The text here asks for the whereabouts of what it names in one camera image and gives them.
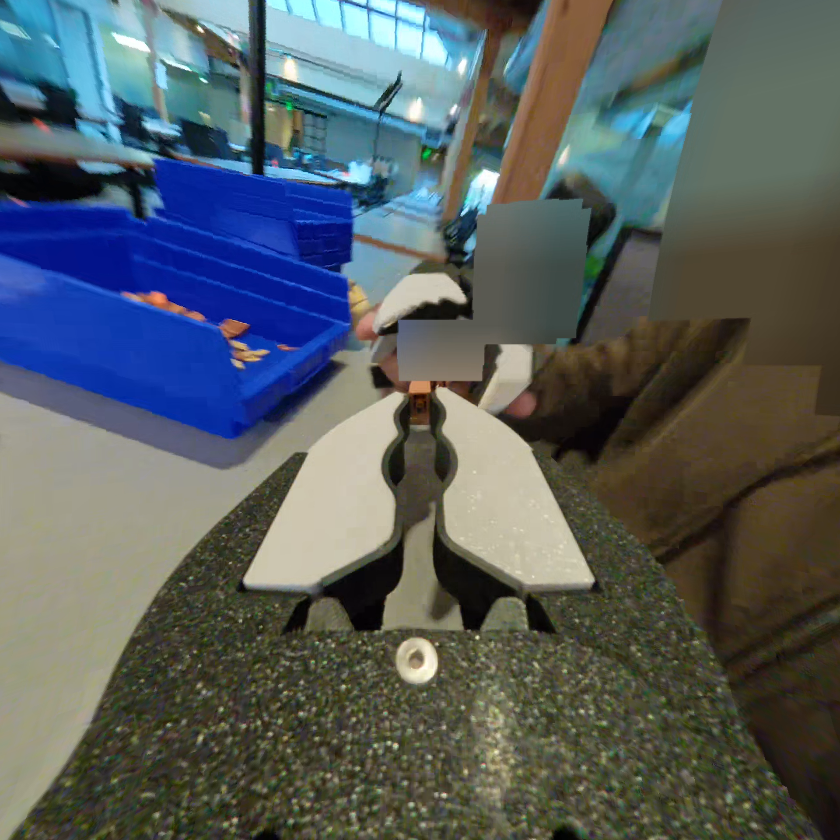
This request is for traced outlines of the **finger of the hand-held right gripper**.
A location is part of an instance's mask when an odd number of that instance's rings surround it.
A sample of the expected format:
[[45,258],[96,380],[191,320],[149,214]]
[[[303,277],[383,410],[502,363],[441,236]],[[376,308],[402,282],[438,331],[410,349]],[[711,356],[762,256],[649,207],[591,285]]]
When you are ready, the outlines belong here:
[[470,315],[470,295],[449,274],[411,274],[385,296],[374,332],[396,332],[402,321],[449,321]]
[[532,345],[488,344],[478,385],[478,408],[493,415],[505,412],[528,390],[533,371]]

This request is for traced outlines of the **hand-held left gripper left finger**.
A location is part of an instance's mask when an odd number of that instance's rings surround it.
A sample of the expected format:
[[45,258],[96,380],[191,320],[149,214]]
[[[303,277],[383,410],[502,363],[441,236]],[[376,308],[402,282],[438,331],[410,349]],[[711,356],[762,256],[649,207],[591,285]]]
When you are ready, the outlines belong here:
[[402,535],[406,396],[393,393],[313,444],[242,584],[249,592],[324,592]]

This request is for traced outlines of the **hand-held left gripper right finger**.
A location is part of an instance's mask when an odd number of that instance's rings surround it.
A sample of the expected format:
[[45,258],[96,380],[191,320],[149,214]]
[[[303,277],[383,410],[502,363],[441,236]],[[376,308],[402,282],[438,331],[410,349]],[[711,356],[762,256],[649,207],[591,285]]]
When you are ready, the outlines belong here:
[[437,511],[455,554],[518,592],[589,592],[595,576],[529,444],[449,389],[434,394]]

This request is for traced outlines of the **blue storage bin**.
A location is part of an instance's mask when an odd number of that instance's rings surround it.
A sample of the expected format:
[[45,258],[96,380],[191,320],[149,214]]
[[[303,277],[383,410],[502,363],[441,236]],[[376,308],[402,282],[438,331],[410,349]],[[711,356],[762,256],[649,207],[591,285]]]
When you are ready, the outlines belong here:
[[[2,207],[2,362],[223,438],[320,374],[350,330],[348,280],[267,249],[113,206]],[[298,347],[244,371],[222,334],[121,297],[160,291],[244,341]]]
[[172,159],[155,180],[170,221],[320,268],[352,261],[353,202],[339,189]]

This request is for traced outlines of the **grey desk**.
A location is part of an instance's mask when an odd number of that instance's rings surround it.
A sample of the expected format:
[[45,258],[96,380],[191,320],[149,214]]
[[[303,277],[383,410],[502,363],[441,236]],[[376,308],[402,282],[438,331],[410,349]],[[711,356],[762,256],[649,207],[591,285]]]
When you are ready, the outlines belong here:
[[549,836],[579,787],[557,637],[479,637],[432,583],[414,432],[385,633],[284,633],[238,590],[289,479],[372,395],[355,353],[236,441],[2,371],[2,838]]

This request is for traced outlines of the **person's right hand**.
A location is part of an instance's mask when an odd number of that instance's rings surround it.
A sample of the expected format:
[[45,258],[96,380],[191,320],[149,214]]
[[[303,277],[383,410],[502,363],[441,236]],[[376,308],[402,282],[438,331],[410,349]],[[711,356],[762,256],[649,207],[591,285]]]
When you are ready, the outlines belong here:
[[[399,374],[397,351],[395,346],[389,344],[389,341],[393,341],[396,336],[382,337],[378,332],[373,331],[374,315],[378,308],[374,307],[368,312],[354,334],[360,341],[371,346],[372,376],[374,385],[379,392],[383,396],[392,393],[407,394],[410,381],[399,381],[397,379]],[[482,375],[477,381],[446,381],[444,387],[478,407],[478,385],[481,378]],[[512,418],[526,418],[535,411],[536,406],[537,398],[532,393],[530,385],[528,390],[505,412],[493,416],[506,415]]]

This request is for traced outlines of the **wooden pillar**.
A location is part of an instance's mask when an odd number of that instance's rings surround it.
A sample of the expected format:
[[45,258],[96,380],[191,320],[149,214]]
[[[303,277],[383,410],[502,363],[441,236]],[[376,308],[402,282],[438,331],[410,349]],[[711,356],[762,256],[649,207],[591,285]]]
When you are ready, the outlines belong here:
[[487,104],[492,72],[497,62],[503,29],[491,28],[483,34],[469,83],[462,95],[452,140],[448,144],[444,168],[438,184],[439,219],[446,224],[457,218],[463,201],[463,187],[476,141],[480,115]]
[[612,6],[613,1],[549,3],[493,204],[540,198]]

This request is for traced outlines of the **person's brown jacket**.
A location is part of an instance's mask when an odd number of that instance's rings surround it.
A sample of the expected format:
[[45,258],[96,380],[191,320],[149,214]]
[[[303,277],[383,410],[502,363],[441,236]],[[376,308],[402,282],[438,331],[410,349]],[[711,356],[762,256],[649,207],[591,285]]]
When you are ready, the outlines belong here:
[[599,459],[598,497],[665,567],[793,798],[838,838],[838,417],[820,369],[727,362],[639,443]]

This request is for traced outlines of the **heap of orange brick pieces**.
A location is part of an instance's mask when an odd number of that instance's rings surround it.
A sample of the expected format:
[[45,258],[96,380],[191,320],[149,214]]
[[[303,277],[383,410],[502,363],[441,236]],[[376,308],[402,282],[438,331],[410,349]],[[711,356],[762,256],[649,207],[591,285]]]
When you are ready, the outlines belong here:
[[231,318],[223,319],[220,322],[213,322],[201,312],[186,308],[183,305],[174,302],[172,299],[169,299],[163,292],[157,290],[146,292],[123,290],[120,292],[120,295],[123,298],[142,303],[145,306],[153,307],[163,312],[169,312],[170,314],[195,322],[209,324],[214,327],[214,329],[220,332],[224,337],[231,365],[239,371],[246,370],[251,364],[260,363],[275,351],[283,354],[293,354],[299,350],[298,347],[284,343],[275,345],[274,349],[267,346],[262,347],[251,345],[250,343],[244,341],[244,338],[249,335],[249,324]]

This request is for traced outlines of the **black pole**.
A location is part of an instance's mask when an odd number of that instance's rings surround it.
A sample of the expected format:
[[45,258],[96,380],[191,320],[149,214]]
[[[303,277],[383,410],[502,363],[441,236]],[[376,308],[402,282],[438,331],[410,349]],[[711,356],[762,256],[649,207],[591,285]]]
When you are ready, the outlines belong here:
[[248,2],[249,127],[252,174],[266,167],[266,1]]

